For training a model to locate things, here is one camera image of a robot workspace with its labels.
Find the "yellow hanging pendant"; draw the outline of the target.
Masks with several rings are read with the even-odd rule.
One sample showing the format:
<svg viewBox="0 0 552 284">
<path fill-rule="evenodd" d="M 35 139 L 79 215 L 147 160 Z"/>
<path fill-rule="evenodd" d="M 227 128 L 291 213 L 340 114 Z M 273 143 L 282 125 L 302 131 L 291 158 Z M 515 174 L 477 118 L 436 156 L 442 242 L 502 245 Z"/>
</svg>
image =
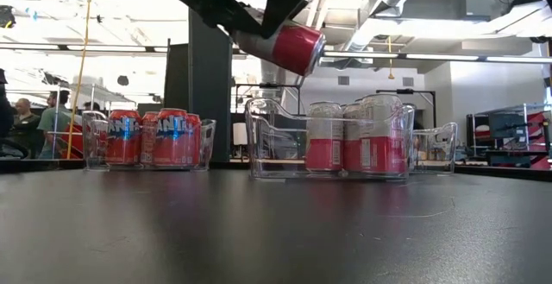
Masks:
<svg viewBox="0 0 552 284">
<path fill-rule="evenodd" d="M 387 47 L 388 47 L 388 53 L 392 53 L 392 37 L 390 35 L 387 37 Z M 392 68 L 393 68 L 393 59 L 390 58 L 389 59 L 389 74 L 388 74 L 389 79 L 395 79 L 395 77 L 392 73 Z"/>
</svg>

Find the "short black partition panel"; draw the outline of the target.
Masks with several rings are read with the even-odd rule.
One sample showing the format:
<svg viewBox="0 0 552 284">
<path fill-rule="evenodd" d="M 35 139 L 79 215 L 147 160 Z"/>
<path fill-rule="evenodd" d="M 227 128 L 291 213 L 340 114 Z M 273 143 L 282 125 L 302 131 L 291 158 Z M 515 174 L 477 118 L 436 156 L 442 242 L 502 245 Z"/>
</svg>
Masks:
<svg viewBox="0 0 552 284">
<path fill-rule="evenodd" d="M 189 109 L 188 44 L 167 43 L 164 107 Z"/>
</svg>

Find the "long ceiling light strip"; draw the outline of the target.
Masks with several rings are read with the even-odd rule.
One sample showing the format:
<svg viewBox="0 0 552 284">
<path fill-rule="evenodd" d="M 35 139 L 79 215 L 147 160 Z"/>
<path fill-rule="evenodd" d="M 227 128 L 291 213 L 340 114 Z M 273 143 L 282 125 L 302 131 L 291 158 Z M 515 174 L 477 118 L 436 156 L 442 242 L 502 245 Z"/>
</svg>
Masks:
<svg viewBox="0 0 552 284">
<path fill-rule="evenodd" d="M 524 57 L 524 56 L 487 56 L 487 62 L 514 63 L 514 64 L 552 64 L 552 57 Z"/>
<path fill-rule="evenodd" d="M 477 61 L 479 56 L 454 54 L 406 54 L 405 58 L 412 60 Z"/>
<path fill-rule="evenodd" d="M 324 51 L 323 57 L 355 59 L 397 59 L 400 54 L 375 52 Z"/>
</svg>

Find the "wooden desk top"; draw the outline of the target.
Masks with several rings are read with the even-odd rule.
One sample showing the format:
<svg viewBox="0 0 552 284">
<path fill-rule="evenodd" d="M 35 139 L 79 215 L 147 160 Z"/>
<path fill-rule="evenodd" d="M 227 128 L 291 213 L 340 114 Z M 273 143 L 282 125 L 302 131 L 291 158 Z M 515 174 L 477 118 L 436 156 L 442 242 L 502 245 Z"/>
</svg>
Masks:
<svg viewBox="0 0 552 284">
<path fill-rule="evenodd" d="M 246 158 L 246 159 L 230 159 L 229 162 L 231 163 L 250 163 L 250 160 L 249 158 Z M 260 163 L 263 163 L 263 164 L 296 164 L 296 165 L 301 165 L 305 163 L 304 160 L 292 160 L 292 159 L 284 159 L 284 160 L 280 160 L 280 159 L 259 159 L 257 161 L 254 161 L 254 162 L 260 162 Z"/>
</svg>

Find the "metal shelving rack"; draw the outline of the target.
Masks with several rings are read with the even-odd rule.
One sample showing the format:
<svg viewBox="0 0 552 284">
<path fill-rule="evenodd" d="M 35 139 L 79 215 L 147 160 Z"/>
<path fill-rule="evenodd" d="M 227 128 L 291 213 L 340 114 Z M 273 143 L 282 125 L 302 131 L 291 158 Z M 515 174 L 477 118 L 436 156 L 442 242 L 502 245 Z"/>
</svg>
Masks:
<svg viewBox="0 0 552 284">
<path fill-rule="evenodd" d="M 108 90 L 99 83 L 84 83 L 78 93 L 75 115 L 69 104 L 63 114 L 69 118 L 66 126 L 54 125 L 49 131 L 60 145 L 60 159 L 80 160 L 84 158 L 85 144 L 90 140 L 83 133 L 91 127 L 92 120 L 107 120 L 115 109 L 135 110 L 137 103 L 121 93 Z"/>
<path fill-rule="evenodd" d="M 543 152 L 530 151 L 527 117 L 540 111 L 552 115 L 552 105 L 520 104 L 467 115 L 469 154 L 490 167 L 530 168 L 530 157 Z"/>
</svg>

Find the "ribbed silver ventilation duct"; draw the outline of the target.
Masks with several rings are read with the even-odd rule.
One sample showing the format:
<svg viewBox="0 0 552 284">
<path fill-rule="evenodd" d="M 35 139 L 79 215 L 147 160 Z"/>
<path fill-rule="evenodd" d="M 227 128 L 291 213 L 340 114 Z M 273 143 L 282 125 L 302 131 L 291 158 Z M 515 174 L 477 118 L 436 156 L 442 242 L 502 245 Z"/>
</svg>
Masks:
<svg viewBox="0 0 552 284">
<path fill-rule="evenodd" d="M 261 60 L 260 78 L 258 79 L 259 90 L 255 96 L 257 98 L 271 98 L 280 101 L 283 98 L 285 82 L 285 69 L 267 60 Z"/>
</svg>

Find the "pink white Spindrift can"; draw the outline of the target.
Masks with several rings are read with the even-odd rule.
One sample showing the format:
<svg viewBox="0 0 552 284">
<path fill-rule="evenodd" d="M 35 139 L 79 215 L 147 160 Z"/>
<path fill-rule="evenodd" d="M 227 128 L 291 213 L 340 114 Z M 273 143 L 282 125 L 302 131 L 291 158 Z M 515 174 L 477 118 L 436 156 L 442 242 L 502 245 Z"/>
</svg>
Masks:
<svg viewBox="0 0 552 284">
<path fill-rule="evenodd" d="M 343 110 L 343 168 L 351 172 L 361 171 L 360 115 L 359 103 L 348 104 Z"/>
<path fill-rule="evenodd" d="M 305 166 L 310 171 L 342 169 L 342 108 L 334 102 L 315 102 L 307 112 Z"/>
<path fill-rule="evenodd" d="M 243 52 L 304 77 L 312 73 L 325 46 L 321 31 L 294 21 L 284 22 L 269 38 L 242 31 L 231 37 Z"/>
<path fill-rule="evenodd" d="M 361 170 L 400 174 L 405 170 L 402 102 L 391 94 L 373 94 L 361 100 Z"/>
</svg>

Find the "white cylindrical lamp shade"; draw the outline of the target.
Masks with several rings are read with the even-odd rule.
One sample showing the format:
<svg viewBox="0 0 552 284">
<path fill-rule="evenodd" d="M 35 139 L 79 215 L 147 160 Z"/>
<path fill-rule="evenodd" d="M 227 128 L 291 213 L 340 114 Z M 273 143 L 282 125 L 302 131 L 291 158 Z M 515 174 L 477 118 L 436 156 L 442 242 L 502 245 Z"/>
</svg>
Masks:
<svg viewBox="0 0 552 284">
<path fill-rule="evenodd" d="M 232 142 L 235 146 L 243 146 L 248 144 L 247 125 L 245 123 L 234 123 L 232 133 Z"/>
</svg>

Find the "black chair backrest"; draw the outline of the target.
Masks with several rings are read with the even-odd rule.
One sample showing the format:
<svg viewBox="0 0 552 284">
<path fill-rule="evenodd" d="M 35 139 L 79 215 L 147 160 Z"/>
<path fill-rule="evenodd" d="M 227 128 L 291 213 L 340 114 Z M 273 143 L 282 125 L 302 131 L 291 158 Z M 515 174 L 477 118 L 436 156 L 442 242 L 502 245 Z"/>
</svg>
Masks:
<svg viewBox="0 0 552 284">
<path fill-rule="evenodd" d="M 27 155 L 28 151 L 22 145 L 0 138 L 0 158 L 24 159 Z"/>
</svg>

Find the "black metal frame stand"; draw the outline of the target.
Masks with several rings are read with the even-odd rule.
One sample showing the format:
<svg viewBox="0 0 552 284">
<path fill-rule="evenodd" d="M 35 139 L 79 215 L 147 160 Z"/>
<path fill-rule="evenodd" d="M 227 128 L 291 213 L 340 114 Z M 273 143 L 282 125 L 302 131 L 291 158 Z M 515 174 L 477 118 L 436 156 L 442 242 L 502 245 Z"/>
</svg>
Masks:
<svg viewBox="0 0 552 284">
<path fill-rule="evenodd" d="M 414 95 L 418 94 L 421 96 L 428 104 L 432 107 L 432 124 L 435 128 L 437 126 L 437 120 L 436 120 L 436 92 L 435 91 L 420 91 L 420 90 L 414 90 L 411 88 L 404 88 L 404 89 L 396 89 L 396 90 L 382 90 L 378 89 L 376 90 L 376 93 L 394 93 L 398 95 Z M 424 95 L 429 94 L 431 96 L 431 100 L 426 98 Z"/>
<path fill-rule="evenodd" d="M 237 83 L 230 90 L 230 111 L 245 111 L 245 104 L 252 98 L 271 98 L 286 105 L 287 99 L 295 101 L 295 114 L 304 111 L 300 85 L 279 85 L 274 83 L 244 84 Z"/>
</svg>

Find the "person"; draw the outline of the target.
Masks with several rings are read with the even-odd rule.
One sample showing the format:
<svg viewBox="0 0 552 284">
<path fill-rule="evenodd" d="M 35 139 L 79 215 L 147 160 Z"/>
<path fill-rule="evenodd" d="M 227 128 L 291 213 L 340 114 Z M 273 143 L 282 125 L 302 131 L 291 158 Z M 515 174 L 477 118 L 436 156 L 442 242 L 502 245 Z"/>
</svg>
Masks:
<svg viewBox="0 0 552 284">
<path fill-rule="evenodd" d="M 6 84 L 5 71 L 0 68 L 0 138 L 9 134 L 14 122 L 13 109 L 6 95 Z"/>
<path fill-rule="evenodd" d="M 71 122 L 71 112 L 66 108 L 70 92 L 61 90 L 51 92 L 48 97 L 48 107 L 42 112 L 38 130 L 44 135 L 44 143 L 40 152 L 40 159 L 59 159 L 66 143 L 61 136 L 54 132 L 65 132 Z"/>
<path fill-rule="evenodd" d="M 31 111 L 30 102 L 26 98 L 18 99 L 15 107 L 14 124 L 9 136 L 28 149 L 36 149 L 41 141 L 38 130 L 41 117 Z"/>
</svg>

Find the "red black striped frame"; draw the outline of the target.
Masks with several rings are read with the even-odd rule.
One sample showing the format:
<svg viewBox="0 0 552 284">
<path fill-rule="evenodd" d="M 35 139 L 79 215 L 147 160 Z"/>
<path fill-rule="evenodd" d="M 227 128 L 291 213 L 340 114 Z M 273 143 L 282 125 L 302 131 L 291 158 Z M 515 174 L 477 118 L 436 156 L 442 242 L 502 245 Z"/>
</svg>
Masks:
<svg viewBox="0 0 552 284">
<path fill-rule="evenodd" d="M 530 157 L 530 168 L 538 170 L 552 169 L 552 115 L 549 111 L 540 111 L 528 115 L 530 151 L 543 152 Z"/>
</svg>

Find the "clear plastic bin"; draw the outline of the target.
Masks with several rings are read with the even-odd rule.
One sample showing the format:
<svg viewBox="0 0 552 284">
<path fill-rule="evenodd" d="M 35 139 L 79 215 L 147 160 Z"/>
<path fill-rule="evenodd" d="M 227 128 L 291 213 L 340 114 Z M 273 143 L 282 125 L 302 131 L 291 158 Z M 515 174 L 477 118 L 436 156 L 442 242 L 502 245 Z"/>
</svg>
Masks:
<svg viewBox="0 0 552 284">
<path fill-rule="evenodd" d="M 293 115 L 270 98 L 245 109 L 251 174 L 258 179 L 405 180 L 414 109 L 392 95 L 322 101 Z"/>
<path fill-rule="evenodd" d="M 85 140 L 90 139 L 85 144 L 85 164 L 89 169 L 102 170 L 207 170 L 212 156 L 213 140 L 216 132 L 216 121 L 211 119 L 201 120 L 201 146 L 199 154 L 199 163 L 196 166 L 188 166 L 186 163 L 181 166 L 158 166 L 154 164 L 144 165 L 140 160 L 135 165 L 116 165 L 106 161 L 107 152 L 107 132 L 109 123 L 107 120 L 92 120 L 91 127 L 83 133 Z"/>
<path fill-rule="evenodd" d="M 455 169 L 457 123 L 434 129 L 415 129 L 409 157 L 414 174 L 452 174 Z"/>
</svg>

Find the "black overhead device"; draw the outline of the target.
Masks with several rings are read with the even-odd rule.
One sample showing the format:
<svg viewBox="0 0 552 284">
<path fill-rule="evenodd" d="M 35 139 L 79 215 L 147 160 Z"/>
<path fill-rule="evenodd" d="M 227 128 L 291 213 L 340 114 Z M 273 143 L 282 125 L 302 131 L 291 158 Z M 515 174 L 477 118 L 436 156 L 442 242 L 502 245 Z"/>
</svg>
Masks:
<svg viewBox="0 0 552 284">
<path fill-rule="evenodd" d="M 0 28 L 13 28 L 15 25 L 16 19 L 13 14 L 13 7 L 0 5 Z"/>
</svg>

